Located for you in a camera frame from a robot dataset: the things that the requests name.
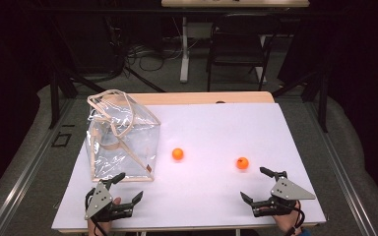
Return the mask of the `light wooden table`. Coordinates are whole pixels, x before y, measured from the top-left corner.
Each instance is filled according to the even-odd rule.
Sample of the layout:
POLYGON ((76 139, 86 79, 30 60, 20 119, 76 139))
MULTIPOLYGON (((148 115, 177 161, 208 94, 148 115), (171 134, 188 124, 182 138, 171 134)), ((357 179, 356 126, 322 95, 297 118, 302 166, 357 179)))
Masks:
MULTIPOLYGON (((272 96, 263 91, 132 93, 130 96, 145 105, 150 111, 153 105, 275 103, 272 96)), ((65 195, 53 221, 53 229, 60 232, 81 232, 86 230, 86 195, 99 181, 94 181, 91 178, 90 163, 84 141, 65 195)), ((123 204, 132 203, 132 199, 129 202, 122 200, 123 204)), ((323 221, 324 215, 317 199, 301 200, 301 202, 307 224, 314 225, 323 221)))

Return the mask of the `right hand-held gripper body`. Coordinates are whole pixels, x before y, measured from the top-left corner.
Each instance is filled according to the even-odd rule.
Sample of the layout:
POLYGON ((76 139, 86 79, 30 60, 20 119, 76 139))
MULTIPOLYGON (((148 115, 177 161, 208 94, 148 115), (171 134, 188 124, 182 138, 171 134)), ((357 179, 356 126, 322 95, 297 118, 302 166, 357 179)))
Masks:
POLYGON ((300 211, 296 207, 298 201, 316 199, 314 194, 290 181, 285 171, 277 172, 277 177, 271 196, 266 201, 253 202, 251 207, 255 217, 290 214, 293 210, 300 211))

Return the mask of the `person's right hand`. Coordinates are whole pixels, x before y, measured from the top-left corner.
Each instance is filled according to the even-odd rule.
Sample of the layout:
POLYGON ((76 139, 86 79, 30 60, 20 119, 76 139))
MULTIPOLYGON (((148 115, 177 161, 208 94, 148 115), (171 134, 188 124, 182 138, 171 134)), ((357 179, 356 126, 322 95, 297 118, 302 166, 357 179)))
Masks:
POLYGON ((286 215, 274 215, 274 221, 279 229, 288 236, 299 236, 302 233, 302 229, 297 226, 297 223, 301 219, 300 213, 297 210, 293 210, 290 214, 286 215))

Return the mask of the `transparent bag with beige trim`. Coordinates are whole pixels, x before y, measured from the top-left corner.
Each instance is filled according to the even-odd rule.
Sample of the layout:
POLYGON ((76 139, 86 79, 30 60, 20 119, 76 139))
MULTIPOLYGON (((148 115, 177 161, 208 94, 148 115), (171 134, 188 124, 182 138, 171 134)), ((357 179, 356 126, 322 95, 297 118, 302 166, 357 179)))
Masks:
POLYGON ((88 97, 85 147, 94 181, 120 173, 127 181, 152 181, 160 121, 128 93, 111 89, 88 97))

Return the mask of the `black metal stand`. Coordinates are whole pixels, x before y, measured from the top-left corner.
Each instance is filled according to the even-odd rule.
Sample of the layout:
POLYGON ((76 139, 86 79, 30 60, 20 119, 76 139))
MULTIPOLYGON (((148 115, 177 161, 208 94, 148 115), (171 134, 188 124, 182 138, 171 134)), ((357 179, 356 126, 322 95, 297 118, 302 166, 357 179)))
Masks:
POLYGON ((75 98, 78 95, 74 82, 78 82, 85 87, 96 92, 103 92, 104 88, 85 79, 72 70, 61 66, 54 65, 52 75, 50 77, 50 98, 51 98, 51 123, 49 128, 53 129, 60 119, 59 108, 59 91, 62 91, 67 98, 75 98))
POLYGON ((327 133, 326 115, 327 115, 327 102, 328 102, 328 74, 325 72, 312 71, 304 77, 294 81, 293 83, 284 85, 282 88, 272 92, 273 97, 278 97, 286 92, 305 84, 305 88, 301 94, 301 99, 304 102, 311 102, 318 98, 317 108, 317 121, 321 129, 327 133))

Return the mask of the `person's left hand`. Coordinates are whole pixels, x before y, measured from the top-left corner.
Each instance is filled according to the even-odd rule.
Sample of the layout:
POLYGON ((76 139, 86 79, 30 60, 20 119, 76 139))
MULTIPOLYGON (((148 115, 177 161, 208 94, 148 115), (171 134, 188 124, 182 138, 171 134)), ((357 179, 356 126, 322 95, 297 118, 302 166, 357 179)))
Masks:
POLYGON ((110 229, 112 227, 112 221, 101 220, 105 216, 106 216, 105 209, 101 210, 96 215, 98 226, 96 226, 95 223, 91 219, 88 220, 88 235, 89 236, 104 236, 110 232, 110 229))

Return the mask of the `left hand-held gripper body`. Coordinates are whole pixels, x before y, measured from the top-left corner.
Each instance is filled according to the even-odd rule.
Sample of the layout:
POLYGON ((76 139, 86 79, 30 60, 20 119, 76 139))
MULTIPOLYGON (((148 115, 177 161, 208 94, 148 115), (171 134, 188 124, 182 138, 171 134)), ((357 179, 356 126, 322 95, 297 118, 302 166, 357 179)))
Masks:
POLYGON ((86 195, 85 220, 108 222, 131 217, 134 204, 115 204, 109 190, 111 183, 99 181, 86 195))

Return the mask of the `light desk with white legs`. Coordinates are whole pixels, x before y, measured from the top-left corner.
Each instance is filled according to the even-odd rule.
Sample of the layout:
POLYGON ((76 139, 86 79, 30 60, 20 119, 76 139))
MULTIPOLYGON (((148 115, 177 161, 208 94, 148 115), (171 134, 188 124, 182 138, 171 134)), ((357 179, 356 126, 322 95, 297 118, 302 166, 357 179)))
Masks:
MULTIPOLYGON (((169 8, 300 8, 308 7, 308 0, 161 0, 162 7, 169 8)), ((187 18, 182 18, 182 64, 180 82, 187 83, 189 78, 189 50, 187 18)))

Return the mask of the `black chair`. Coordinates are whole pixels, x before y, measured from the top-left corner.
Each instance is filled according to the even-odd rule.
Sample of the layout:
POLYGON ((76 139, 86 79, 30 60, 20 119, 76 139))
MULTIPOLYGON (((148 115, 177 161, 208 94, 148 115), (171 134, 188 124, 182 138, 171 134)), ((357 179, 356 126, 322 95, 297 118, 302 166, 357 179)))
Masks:
POLYGON ((214 66, 262 69, 256 76, 258 90, 263 87, 273 40, 281 21, 270 14, 230 13, 217 18, 211 28, 211 44, 207 59, 207 91, 211 90, 214 66))

